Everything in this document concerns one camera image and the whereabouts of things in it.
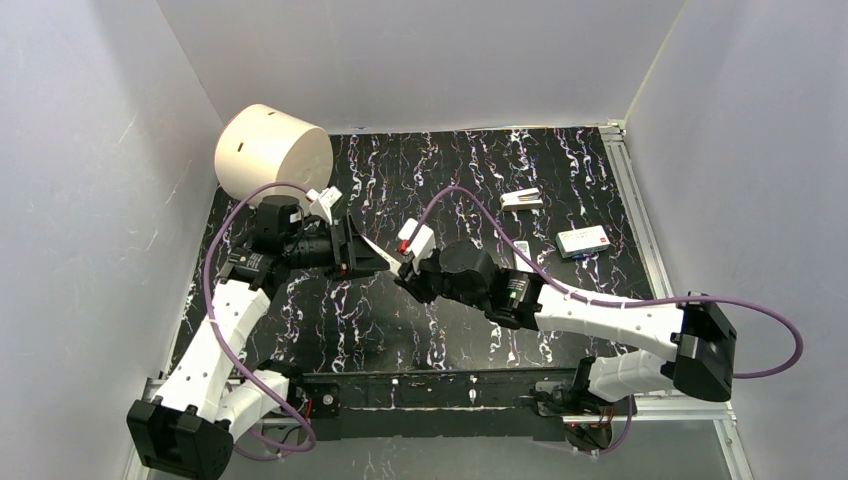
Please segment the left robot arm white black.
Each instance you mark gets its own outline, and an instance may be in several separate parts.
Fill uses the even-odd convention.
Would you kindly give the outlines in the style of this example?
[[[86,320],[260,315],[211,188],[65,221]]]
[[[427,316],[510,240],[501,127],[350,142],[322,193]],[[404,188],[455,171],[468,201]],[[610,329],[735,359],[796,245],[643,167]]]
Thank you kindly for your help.
[[[304,439],[271,441],[276,457],[307,452],[317,438],[307,419],[313,400],[299,394],[298,371],[268,360],[249,370],[239,351],[294,270],[322,269],[334,281],[397,270],[396,262],[314,200],[269,195],[255,210],[245,244],[231,248],[207,315],[173,373],[149,400],[137,400],[127,425],[143,466],[188,479],[218,479],[236,442],[267,414],[282,410]]]

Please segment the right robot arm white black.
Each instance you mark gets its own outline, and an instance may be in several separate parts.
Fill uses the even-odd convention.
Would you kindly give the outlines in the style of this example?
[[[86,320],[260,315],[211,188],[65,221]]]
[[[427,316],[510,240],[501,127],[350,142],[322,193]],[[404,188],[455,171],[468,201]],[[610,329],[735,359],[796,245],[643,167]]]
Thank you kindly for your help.
[[[473,307],[513,330],[570,332],[631,346],[581,361],[565,398],[613,403],[636,393],[676,389],[726,402],[732,393],[737,333],[706,300],[652,305],[577,289],[563,293],[537,273],[501,267],[468,241],[401,264],[396,284],[420,303],[438,298]]]

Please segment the white remote with black end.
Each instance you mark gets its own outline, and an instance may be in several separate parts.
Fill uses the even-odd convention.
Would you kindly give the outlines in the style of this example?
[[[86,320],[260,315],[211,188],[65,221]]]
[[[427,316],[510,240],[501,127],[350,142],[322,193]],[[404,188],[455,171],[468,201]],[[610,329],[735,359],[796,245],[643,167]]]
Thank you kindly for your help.
[[[392,278],[397,278],[399,274],[399,269],[401,267],[401,262],[394,258],[392,255],[383,250],[380,246],[375,244],[370,239],[362,236],[361,239],[368,245],[368,248],[379,258],[381,258],[388,266],[388,268],[384,271],[386,275],[390,275]]]

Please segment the white remote control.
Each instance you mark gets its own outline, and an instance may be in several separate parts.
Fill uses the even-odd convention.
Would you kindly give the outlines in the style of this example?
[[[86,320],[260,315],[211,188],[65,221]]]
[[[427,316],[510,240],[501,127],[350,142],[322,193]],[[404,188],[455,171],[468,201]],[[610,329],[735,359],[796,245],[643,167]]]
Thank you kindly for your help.
[[[524,240],[516,240],[514,242],[514,245],[517,249],[517,253],[513,253],[515,268],[522,272],[532,273],[533,268],[527,262],[527,259],[532,259],[532,253],[530,251],[529,242]]]

